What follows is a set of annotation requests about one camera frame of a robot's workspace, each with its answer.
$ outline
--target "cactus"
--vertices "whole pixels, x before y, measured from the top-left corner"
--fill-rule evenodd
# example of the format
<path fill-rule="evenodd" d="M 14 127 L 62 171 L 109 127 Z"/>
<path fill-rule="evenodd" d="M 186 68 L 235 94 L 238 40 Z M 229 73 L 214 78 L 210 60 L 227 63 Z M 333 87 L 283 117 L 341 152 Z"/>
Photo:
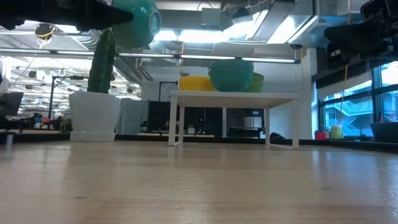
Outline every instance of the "cactus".
<path fill-rule="evenodd" d="M 108 93 L 111 88 L 114 56 L 116 55 L 116 41 L 110 29 L 99 37 L 99 41 L 91 64 L 87 91 L 94 93 Z"/>

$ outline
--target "yellow bowl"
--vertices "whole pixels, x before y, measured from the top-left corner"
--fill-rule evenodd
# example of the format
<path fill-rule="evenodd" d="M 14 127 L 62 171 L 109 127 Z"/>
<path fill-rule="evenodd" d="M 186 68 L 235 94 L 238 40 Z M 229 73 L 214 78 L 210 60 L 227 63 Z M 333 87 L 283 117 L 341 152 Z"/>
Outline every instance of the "yellow bowl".
<path fill-rule="evenodd" d="M 209 77 L 191 75 L 180 78 L 178 89 L 183 91 L 214 91 Z"/>

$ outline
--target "white table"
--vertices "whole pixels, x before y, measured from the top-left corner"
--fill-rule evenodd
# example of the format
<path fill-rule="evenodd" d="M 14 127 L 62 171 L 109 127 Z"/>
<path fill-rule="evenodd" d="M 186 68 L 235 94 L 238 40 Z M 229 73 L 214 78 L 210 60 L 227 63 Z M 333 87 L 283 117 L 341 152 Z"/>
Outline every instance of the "white table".
<path fill-rule="evenodd" d="M 169 146 L 183 142 L 185 107 L 207 108 L 252 108 L 264 109 L 266 121 L 266 144 L 270 144 L 270 109 L 294 101 L 295 108 L 292 129 L 293 149 L 299 148 L 299 106 L 298 94 L 284 93 L 227 93 L 217 91 L 172 91 L 170 107 Z M 177 120 L 177 104 L 180 106 L 180 126 L 178 142 L 175 142 L 175 124 Z"/>

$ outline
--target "computer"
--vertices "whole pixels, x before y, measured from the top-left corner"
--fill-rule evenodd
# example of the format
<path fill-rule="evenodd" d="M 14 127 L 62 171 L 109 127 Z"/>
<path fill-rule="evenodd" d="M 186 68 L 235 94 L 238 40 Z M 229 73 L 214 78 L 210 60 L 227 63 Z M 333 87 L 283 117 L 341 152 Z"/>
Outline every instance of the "computer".
<path fill-rule="evenodd" d="M 372 123 L 371 128 L 377 142 L 398 143 L 398 122 Z"/>
<path fill-rule="evenodd" d="M 0 93 L 0 117 L 17 115 L 24 93 Z"/>

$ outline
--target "green bowl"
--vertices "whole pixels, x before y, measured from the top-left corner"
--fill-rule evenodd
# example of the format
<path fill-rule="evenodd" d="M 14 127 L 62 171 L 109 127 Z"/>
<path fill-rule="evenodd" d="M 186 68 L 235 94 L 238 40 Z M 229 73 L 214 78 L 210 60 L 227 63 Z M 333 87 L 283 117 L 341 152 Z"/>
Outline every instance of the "green bowl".
<path fill-rule="evenodd" d="M 260 81 L 252 81 L 249 87 L 246 89 L 248 93 L 261 93 L 262 87 L 264 86 L 263 82 Z"/>
<path fill-rule="evenodd" d="M 263 81 L 264 81 L 264 76 L 261 75 L 261 74 L 259 74 L 259 73 L 254 72 L 254 73 L 253 73 L 253 78 L 252 78 L 251 81 L 252 81 L 252 82 L 253 82 L 253 81 L 263 82 Z"/>
<path fill-rule="evenodd" d="M 162 19 L 153 0 L 114 0 L 112 6 L 131 12 L 130 22 L 112 26 L 116 42 L 126 50 L 141 48 L 151 43 L 160 31 Z"/>
<path fill-rule="evenodd" d="M 214 89 L 226 92 L 242 92 L 250 85 L 253 70 L 245 67 L 223 67 L 209 71 Z"/>

